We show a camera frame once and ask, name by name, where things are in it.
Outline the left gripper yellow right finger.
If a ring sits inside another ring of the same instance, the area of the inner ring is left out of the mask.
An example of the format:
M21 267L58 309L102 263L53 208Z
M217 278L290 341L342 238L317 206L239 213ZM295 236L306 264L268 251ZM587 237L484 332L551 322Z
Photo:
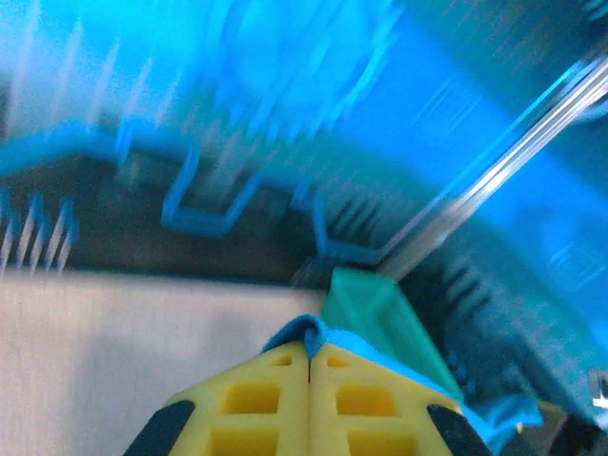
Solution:
M311 364L312 455L489 455L453 398L326 345Z

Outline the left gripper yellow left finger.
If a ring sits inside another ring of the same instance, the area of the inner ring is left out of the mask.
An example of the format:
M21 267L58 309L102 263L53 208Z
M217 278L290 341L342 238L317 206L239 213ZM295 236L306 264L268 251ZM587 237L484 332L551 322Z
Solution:
M126 455L307 455L309 361L291 342L172 395Z

